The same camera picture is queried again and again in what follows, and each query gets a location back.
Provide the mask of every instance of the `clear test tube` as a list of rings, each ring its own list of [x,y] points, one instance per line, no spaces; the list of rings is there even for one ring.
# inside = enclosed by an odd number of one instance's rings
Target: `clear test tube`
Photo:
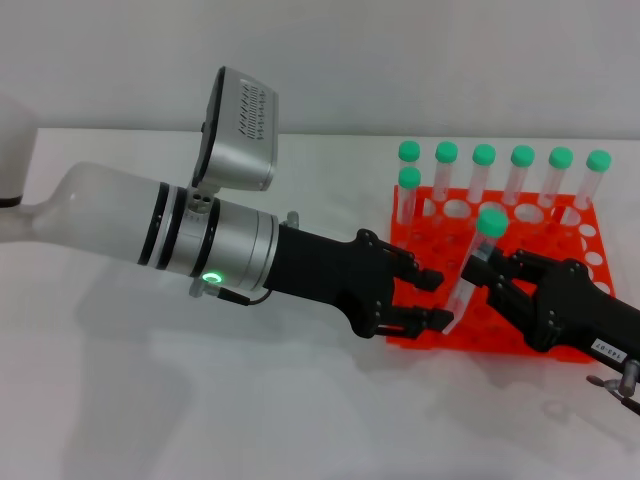
[[[478,145],[473,151],[473,173],[467,192],[467,202],[480,203],[489,179],[489,168],[496,159],[496,149],[491,145]]]
[[[400,225],[411,225],[416,209],[416,192],[420,186],[420,170],[404,167],[398,175],[398,210],[396,221]]]
[[[528,145],[518,145],[511,153],[511,171],[507,186],[502,194],[502,203],[515,205],[518,203],[524,180],[536,154]]]
[[[566,147],[556,147],[549,155],[549,169],[542,184],[538,205],[542,208],[550,208],[556,201],[556,195],[560,190],[560,184],[564,174],[573,162],[573,152]]]
[[[400,159],[400,170],[405,167],[417,167],[420,158],[420,145],[413,140],[402,142],[398,147],[398,158]]]
[[[562,219],[563,224],[577,225],[580,222],[580,214],[577,210],[586,210],[593,203],[593,196],[600,185],[600,180],[604,172],[611,166],[611,155],[604,150],[594,150],[587,157],[587,171],[582,178],[582,183],[578,189],[573,207],[567,208]]]
[[[458,146],[453,142],[440,142],[436,147],[436,176],[433,180],[431,200],[444,202],[449,194],[453,163],[458,158]]]
[[[509,220],[501,211],[487,208],[480,212],[476,223],[476,233],[471,240],[462,268],[464,268],[471,255],[485,261],[488,260],[496,242],[504,235],[508,226]],[[476,286],[471,282],[462,277],[458,278],[445,306],[445,310],[453,313],[453,321],[443,331],[445,335],[448,335],[464,316],[475,288]]]

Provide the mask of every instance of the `test tube cap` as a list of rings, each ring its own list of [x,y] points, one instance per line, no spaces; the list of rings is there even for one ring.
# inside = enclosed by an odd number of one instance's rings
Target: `test tube cap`
[[[477,165],[488,167],[496,159],[496,149],[486,143],[476,146],[473,151],[473,161]]]
[[[511,152],[511,163],[516,167],[529,168],[536,157],[536,152],[529,145],[518,145]]]
[[[611,166],[611,155],[604,150],[594,150],[587,158],[587,167],[594,172],[604,173]]]
[[[507,231],[509,219],[500,210],[487,208],[480,212],[476,229],[491,238],[500,238]]]
[[[556,147],[551,150],[549,163],[552,167],[560,170],[566,170],[571,166],[571,162],[573,162],[573,152],[567,147]]]
[[[420,145],[413,140],[402,142],[398,148],[398,157],[403,162],[415,162],[420,158]]]
[[[440,142],[436,147],[436,160],[440,163],[453,163],[458,158],[458,146],[453,142]]]
[[[398,185],[402,188],[418,188],[420,186],[420,170],[416,167],[404,167],[398,175]]]

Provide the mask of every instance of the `test tube rack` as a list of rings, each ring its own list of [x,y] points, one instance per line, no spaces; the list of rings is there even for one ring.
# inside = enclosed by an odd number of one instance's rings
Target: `test tube rack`
[[[444,307],[459,278],[462,262],[475,232],[478,212],[487,207],[500,208],[509,217],[507,233],[496,245],[505,253],[521,248],[557,260],[575,258],[589,267],[589,275],[598,287],[615,295],[593,206],[579,212],[579,223],[571,226],[560,223],[566,209],[572,208],[574,195],[559,194],[552,208],[542,209],[536,206],[538,193],[523,192],[517,205],[505,206],[500,203],[503,192],[498,190],[486,190],[483,203],[477,205],[465,202],[466,189],[450,189],[447,201],[443,203],[430,200],[431,190],[431,187],[419,187],[410,226],[397,224],[394,213],[391,243],[413,252],[421,267],[443,272],[445,281],[437,291],[431,293],[397,280],[395,305]],[[396,186],[393,212],[396,212],[397,202]],[[516,283],[529,294],[535,288],[526,283]],[[403,348],[419,350],[449,349],[544,356],[572,363],[593,361],[568,347],[555,347],[546,354],[535,352],[524,343],[520,332],[486,304],[486,299],[487,289],[476,289],[462,320],[449,335],[425,331],[416,340],[389,337],[388,341]]]

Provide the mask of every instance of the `white table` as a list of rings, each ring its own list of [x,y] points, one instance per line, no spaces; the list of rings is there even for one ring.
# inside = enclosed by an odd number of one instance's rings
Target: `white table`
[[[336,238],[361,226],[386,236],[399,141],[284,135],[267,193],[222,195],[281,218],[295,208],[301,228]],[[420,141],[430,158],[438,139]],[[457,141],[464,184],[478,140]],[[519,142],[487,141],[500,187]],[[640,305],[640,142],[529,143],[533,189],[552,146],[576,152],[570,191],[590,149],[612,152],[597,211],[620,296]],[[198,145],[195,133],[42,130],[25,202],[81,160],[186,185]],[[325,305],[194,300],[187,278],[55,246],[2,245],[0,262],[4,480],[551,480],[640,468],[640,419],[584,380],[608,375],[597,364],[397,350],[357,338]]]

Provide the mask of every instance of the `camera vent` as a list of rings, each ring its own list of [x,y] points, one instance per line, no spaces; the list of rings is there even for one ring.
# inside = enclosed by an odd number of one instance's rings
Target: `camera vent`
[[[238,130],[251,140],[264,140],[264,108],[267,93],[247,81],[240,88]]]

